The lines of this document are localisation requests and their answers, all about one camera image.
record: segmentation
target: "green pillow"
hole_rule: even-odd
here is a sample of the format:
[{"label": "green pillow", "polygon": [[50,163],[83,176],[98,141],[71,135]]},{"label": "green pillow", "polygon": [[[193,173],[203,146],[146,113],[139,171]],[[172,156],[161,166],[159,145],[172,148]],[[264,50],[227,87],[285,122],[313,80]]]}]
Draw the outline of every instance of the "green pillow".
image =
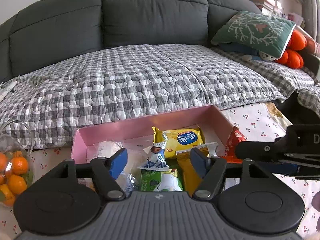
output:
[{"label": "green pillow", "polygon": [[238,42],[280,58],[295,25],[279,17],[240,11],[218,30],[211,43]]}]

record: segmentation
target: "quilted blanket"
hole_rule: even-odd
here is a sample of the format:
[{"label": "quilted blanket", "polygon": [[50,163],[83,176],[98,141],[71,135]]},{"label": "quilted blanket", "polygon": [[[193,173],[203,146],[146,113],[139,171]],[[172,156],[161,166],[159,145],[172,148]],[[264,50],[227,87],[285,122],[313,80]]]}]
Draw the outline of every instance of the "quilted blanket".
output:
[{"label": "quilted blanket", "polygon": [[286,98],[295,90],[299,92],[303,88],[312,87],[319,83],[316,76],[306,67],[292,69],[276,62],[262,60],[245,62],[241,58],[243,56],[241,53],[225,52],[217,47],[212,47],[211,49],[224,57],[241,63],[270,80]]},{"label": "quilted blanket", "polygon": [[[14,92],[0,103],[0,124],[25,121],[35,148],[70,144],[76,129],[88,125],[206,104],[227,109],[287,98],[257,72],[196,45],[105,49],[14,80]],[[14,124],[6,132],[30,145],[23,127]]]},{"label": "quilted blanket", "polygon": [[302,89],[298,94],[298,103],[314,111],[320,118],[320,84]]}]

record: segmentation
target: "sofa armrest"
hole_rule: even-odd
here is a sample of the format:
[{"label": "sofa armrest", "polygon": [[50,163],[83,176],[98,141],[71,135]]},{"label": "sofa armrest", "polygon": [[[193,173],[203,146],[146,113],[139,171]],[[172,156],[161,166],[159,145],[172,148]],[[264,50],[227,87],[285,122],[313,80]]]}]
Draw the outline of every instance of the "sofa armrest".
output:
[{"label": "sofa armrest", "polygon": [[299,54],[302,56],[304,66],[311,70],[318,79],[320,79],[320,58],[310,54],[306,49],[300,50]]}]

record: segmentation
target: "plush doll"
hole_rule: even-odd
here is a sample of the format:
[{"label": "plush doll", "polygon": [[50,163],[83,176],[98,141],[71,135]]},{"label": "plush doll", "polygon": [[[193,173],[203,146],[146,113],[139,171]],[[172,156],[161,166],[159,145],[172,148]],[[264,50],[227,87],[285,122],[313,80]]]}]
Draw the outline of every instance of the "plush doll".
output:
[{"label": "plush doll", "polygon": [[276,59],[275,57],[272,57],[262,51],[253,49],[249,46],[239,44],[236,42],[219,43],[219,47],[225,52],[238,52],[238,53],[245,54],[242,56],[243,61],[249,61],[249,60],[273,61]]},{"label": "plush doll", "polygon": [[276,59],[275,62],[286,65],[290,68],[302,68],[303,58],[297,52],[307,46],[307,39],[300,32],[293,30],[292,36],[289,40],[287,49],[282,54],[282,57]]}]

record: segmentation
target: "green leaf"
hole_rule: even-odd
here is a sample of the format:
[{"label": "green leaf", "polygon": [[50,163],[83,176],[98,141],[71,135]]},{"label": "green leaf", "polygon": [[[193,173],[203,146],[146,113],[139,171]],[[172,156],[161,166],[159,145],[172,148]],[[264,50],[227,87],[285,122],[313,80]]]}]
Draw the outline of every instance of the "green leaf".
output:
[{"label": "green leaf", "polygon": [[30,170],[30,171],[29,171],[29,176],[28,176],[27,186],[30,187],[31,184],[32,184],[32,182],[33,182],[33,171]]},{"label": "green leaf", "polygon": [[21,177],[23,177],[23,179],[26,181],[27,187],[28,186],[28,181],[29,181],[29,172],[25,173],[25,174],[21,174]]},{"label": "green leaf", "polygon": [[12,159],[12,157],[13,157],[13,153],[10,151],[4,152],[4,155],[8,158],[8,160]]},{"label": "green leaf", "polygon": [[4,193],[0,190],[0,201],[5,201],[6,197],[4,195]]}]

